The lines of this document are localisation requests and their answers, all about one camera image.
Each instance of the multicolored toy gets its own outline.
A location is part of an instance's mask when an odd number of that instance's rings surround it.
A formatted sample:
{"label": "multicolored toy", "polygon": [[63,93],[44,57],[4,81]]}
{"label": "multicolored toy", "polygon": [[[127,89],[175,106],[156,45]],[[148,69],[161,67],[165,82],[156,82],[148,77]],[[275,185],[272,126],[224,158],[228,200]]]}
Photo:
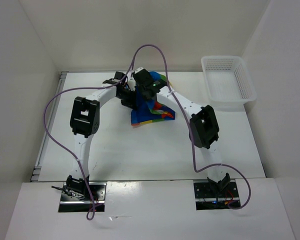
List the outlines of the multicolored toy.
{"label": "multicolored toy", "polygon": [[[155,71],[149,72],[154,81],[164,80],[166,77]],[[176,117],[175,111],[171,108],[157,102],[156,100],[145,101],[138,87],[136,90],[136,109],[131,111],[131,125],[139,126],[144,124],[156,123],[161,121],[174,120]]]}

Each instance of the white plastic basket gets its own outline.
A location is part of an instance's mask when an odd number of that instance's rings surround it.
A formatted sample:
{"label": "white plastic basket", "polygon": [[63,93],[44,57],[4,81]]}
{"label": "white plastic basket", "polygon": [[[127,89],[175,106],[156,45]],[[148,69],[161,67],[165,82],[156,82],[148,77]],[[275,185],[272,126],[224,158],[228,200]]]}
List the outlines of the white plastic basket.
{"label": "white plastic basket", "polygon": [[204,80],[212,106],[231,107],[254,101],[257,94],[239,56],[204,56]]}

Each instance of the cable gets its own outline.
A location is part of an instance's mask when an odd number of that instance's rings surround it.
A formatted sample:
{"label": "cable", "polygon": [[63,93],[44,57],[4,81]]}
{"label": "cable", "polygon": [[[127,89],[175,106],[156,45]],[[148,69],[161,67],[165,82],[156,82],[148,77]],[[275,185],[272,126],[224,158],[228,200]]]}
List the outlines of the cable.
{"label": "cable", "polygon": [[234,199],[234,195],[232,194],[232,192],[228,189],[227,192],[231,195],[231,199],[230,201],[232,201]]}
{"label": "cable", "polygon": [[80,171],[81,171],[82,176],[83,176],[84,183],[85,183],[85,185],[86,185],[86,187],[87,187],[87,189],[88,189],[89,196],[90,196],[90,199],[91,199],[91,201],[92,201],[92,208],[89,209],[89,211],[87,212],[87,214],[86,214],[86,219],[87,219],[87,220],[92,220],[92,219],[94,218],[94,216],[95,216],[95,208],[96,208],[95,201],[94,201],[92,192],[91,192],[90,187],[89,187],[89,183],[88,183],[88,181],[87,181],[87,179],[86,179],[86,176],[85,176],[85,174],[84,174],[84,171],[83,171],[83,168],[82,168],[82,166],[81,166],[81,163],[80,163],[78,157],[75,155],[75,153],[72,152],[69,148],[67,148],[67,147],[64,146],[63,144],[61,144],[60,142],[58,142],[58,141],[57,141],[54,137],[52,137],[52,135],[49,133],[48,127],[47,127],[47,124],[46,124],[46,113],[47,113],[47,109],[48,109],[49,105],[51,104],[51,102],[52,102],[55,98],[57,98],[58,96],[60,96],[61,94],[64,94],[64,93],[67,93],[67,92],[70,92],[70,91],[75,91],[75,90],[85,90],[85,89],[86,89],[86,90],[88,90],[88,89],[89,89],[89,90],[100,90],[100,89],[108,89],[108,88],[112,88],[112,87],[115,87],[116,85],[120,84],[120,83],[127,77],[128,73],[129,73],[129,71],[130,71],[130,69],[133,69],[133,68],[134,68],[137,53],[138,53],[141,49],[143,49],[143,48],[145,48],[145,47],[152,47],[152,48],[157,49],[157,50],[160,52],[161,56],[162,56],[163,63],[164,63],[164,70],[165,70],[165,76],[166,76],[167,87],[169,88],[169,90],[170,90],[170,92],[171,92],[173,98],[175,99],[176,103],[178,104],[178,106],[179,106],[179,108],[180,108],[180,110],[181,110],[181,113],[182,113],[182,115],[183,115],[183,117],[184,117],[184,120],[185,120],[185,122],[186,122],[186,125],[187,125],[187,127],[188,127],[188,129],[189,129],[189,134],[190,134],[190,139],[191,139],[192,161],[193,161],[193,169],[194,169],[194,171],[195,171],[196,173],[200,173],[200,172],[202,172],[202,171],[204,171],[204,170],[206,170],[206,169],[208,169],[208,168],[215,167],[215,166],[221,166],[221,165],[222,165],[222,166],[225,166],[225,167],[228,167],[228,168],[231,168],[231,169],[233,169],[233,170],[235,170],[235,171],[236,171],[238,174],[240,174],[241,177],[245,180],[245,182],[246,182],[246,184],[247,184],[247,186],[248,186],[249,195],[248,195],[248,198],[247,198],[246,202],[245,202],[241,207],[233,208],[233,207],[230,207],[229,205],[228,205],[228,207],[229,207],[230,209],[242,209],[242,208],[244,208],[244,207],[248,204],[248,202],[250,201],[250,198],[251,198],[251,187],[250,187],[250,184],[249,184],[248,180],[246,179],[246,177],[245,177],[239,170],[237,170],[237,169],[236,169],[235,167],[233,167],[233,166],[230,166],[230,165],[228,165],[228,164],[222,164],[222,163],[214,163],[214,164],[207,165],[207,166],[205,166],[205,167],[203,167],[203,168],[201,168],[201,169],[199,169],[199,170],[197,169],[194,135],[193,135],[193,133],[192,133],[192,131],[191,131],[190,123],[189,123],[189,120],[188,120],[188,118],[187,118],[186,112],[184,111],[184,109],[183,109],[181,103],[179,102],[177,96],[176,96],[175,93],[172,91],[172,88],[171,88],[171,86],[170,86],[170,82],[169,82],[169,78],[168,78],[168,66],[167,66],[166,57],[165,57],[164,53],[162,52],[162,50],[161,50],[159,47],[157,47],[156,45],[153,45],[153,44],[144,44],[144,45],[140,46],[140,47],[135,51],[135,53],[134,53],[134,55],[133,55],[133,58],[132,58],[132,61],[131,61],[131,64],[130,64],[130,66],[129,66],[127,72],[125,73],[125,75],[123,76],[123,78],[122,78],[120,81],[118,81],[116,84],[111,85],[111,86],[106,86],[106,87],[76,87],[76,88],[70,88],[70,89],[61,91],[61,92],[59,92],[57,95],[55,95],[55,96],[47,103],[47,105],[45,106],[44,111],[43,111],[43,126],[44,126],[44,130],[45,130],[46,134],[47,134],[47,135],[51,138],[51,140],[54,141],[57,145],[59,145],[60,147],[62,147],[63,149],[65,149],[68,153],[70,153],[70,154],[76,159],[76,161],[77,161],[77,163],[78,163],[78,165],[79,165]]}
{"label": "cable", "polygon": [[57,189],[59,191],[61,191],[62,193],[64,193],[65,195],[69,196],[69,197],[74,197],[78,200],[84,200],[85,199],[85,196],[83,195],[79,195],[77,193],[74,193],[74,192],[71,192],[69,191],[66,186],[63,186],[62,188],[61,187],[57,187],[57,186],[51,186],[51,188],[53,189]]}
{"label": "cable", "polygon": [[98,206],[98,196],[97,196],[97,194],[94,192],[94,194],[95,194],[95,200],[93,200],[92,202],[96,202],[96,206],[95,206],[95,209],[94,209],[94,211],[96,212],[97,211],[97,206]]}

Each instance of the white backdrop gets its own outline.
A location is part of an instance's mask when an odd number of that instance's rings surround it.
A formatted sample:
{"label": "white backdrop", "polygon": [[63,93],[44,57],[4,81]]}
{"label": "white backdrop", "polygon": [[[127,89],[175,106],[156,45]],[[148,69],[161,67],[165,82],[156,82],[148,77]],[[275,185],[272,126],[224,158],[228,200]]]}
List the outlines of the white backdrop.
{"label": "white backdrop", "polygon": [[300,0],[272,0],[243,58],[257,93],[249,122],[300,240]]}
{"label": "white backdrop", "polygon": [[0,240],[43,137],[59,73],[18,0],[0,0]]}
{"label": "white backdrop", "polygon": [[[156,44],[170,70],[207,55],[241,56],[268,0],[20,0],[60,71],[123,70]],[[156,51],[140,66],[162,70]]]}

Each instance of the white platform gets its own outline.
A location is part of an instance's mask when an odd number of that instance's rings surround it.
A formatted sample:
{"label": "white platform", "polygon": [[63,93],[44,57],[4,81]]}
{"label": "white platform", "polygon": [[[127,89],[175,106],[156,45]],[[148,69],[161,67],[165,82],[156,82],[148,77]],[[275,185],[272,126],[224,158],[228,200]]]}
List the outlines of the white platform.
{"label": "white platform", "polygon": [[[99,87],[114,72],[68,73],[63,90]],[[190,100],[205,106],[208,102],[202,72],[171,72],[173,87]],[[75,97],[93,90],[67,92],[60,98],[51,134],[70,149],[74,136],[70,116]],[[244,107],[235,111],[216,111],[220,127],[219,146],[224,163],[238,168],[247,178],[264,178],[255,140]],[[132,127],[131,110],[112,99],[100,110],[100,128],[95,134],[89,158],[91,181],[140,181],[203,179],[205,172],[193,170],[189,131],[181,115],[175,121]],[[72,156],[47,140],[40,158],[39,181],[65,181],[71,171]],[[198,168],[206,165],[197,154]],[[240,176],[229,169],[231,178]]]}
{"label": "white platform", "polygon": [[[237,179],[239,196],[248,196]],[[274,179],[249,179],[241,210],[196,210],[193,181],[108,182],[105,212],[58,213],[60,192],[24,183],[5,240],[294,240]]]}

